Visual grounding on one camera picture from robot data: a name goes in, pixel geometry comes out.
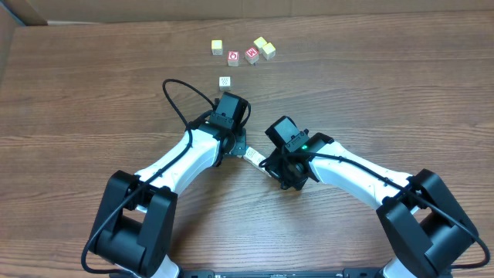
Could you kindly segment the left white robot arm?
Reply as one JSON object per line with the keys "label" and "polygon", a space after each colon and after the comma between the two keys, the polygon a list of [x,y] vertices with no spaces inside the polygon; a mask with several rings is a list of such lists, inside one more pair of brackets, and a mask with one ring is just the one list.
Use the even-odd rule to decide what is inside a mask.
{"label": "left white robot arm", "polygon": [[168,255],[178,196],[224,156],[244,154],[244,141],[243,126],[207,120],[187,127],[178,144],[147,168],[112,174],[81,254],[84,270],[98,272],[86,261],[93,253],[114,265],[109,276],[181,276]]}

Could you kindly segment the red framed block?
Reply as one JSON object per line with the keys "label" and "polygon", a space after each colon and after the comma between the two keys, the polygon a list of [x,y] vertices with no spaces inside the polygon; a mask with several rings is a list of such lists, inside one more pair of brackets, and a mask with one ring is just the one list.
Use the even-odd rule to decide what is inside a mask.
{"label": "red framed block", "polygon": [[261,162],[264,161],[265,159],[266,158],[262,154],[255,153],[252,156],[252,163],[257,167],[258,170],[260,170],[262,173],[264,173],[267,176],[269,176],[268,171],[264,167],[261,167],[260,166]]}

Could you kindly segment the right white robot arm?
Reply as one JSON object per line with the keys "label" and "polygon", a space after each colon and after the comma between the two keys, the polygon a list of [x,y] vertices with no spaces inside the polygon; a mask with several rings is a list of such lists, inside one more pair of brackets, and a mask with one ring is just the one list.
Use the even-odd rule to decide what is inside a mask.
{"label": "right white robot arm", "polygon": [[441,277],[474,243],[485,243],[434,172],[392,171],[352,154],[332,137],[297,129],[267,131],[275,150],[260,162],[283,189],[308,179],[346,191],[376,213],[395,257],[382,277]]}

